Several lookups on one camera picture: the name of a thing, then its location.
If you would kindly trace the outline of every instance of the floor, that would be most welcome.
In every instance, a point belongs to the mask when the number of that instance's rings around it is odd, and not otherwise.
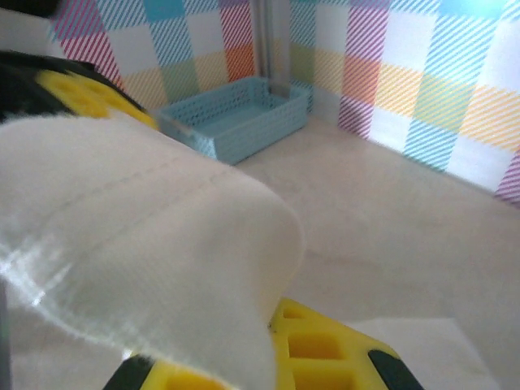
[[[343,321],[455,318],[518,388],[520,210],[316,119],[239,168],[301,217],[308,253],[288,296]],[[102,388],[119,365],[23,310],[11,319],[16,389]],[[71,349],[81,364],[57,370]]]

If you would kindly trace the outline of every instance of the plaid wallpaper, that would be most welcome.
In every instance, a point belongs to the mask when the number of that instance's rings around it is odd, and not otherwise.
[[[291,1],[313,112],[520,206],[520,0]]]
[[[254,74],[248,0],[67,0],[55,53],[96,63],[146,108]]]

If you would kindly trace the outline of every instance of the light blue basket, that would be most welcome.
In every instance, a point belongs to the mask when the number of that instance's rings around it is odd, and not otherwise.
[[[234,165],[307,124],[309,93],[269,93],[267,79],[246,77],[158,110],[161,132],[206,156]],[[183,132],[170,120],[192,128]]]

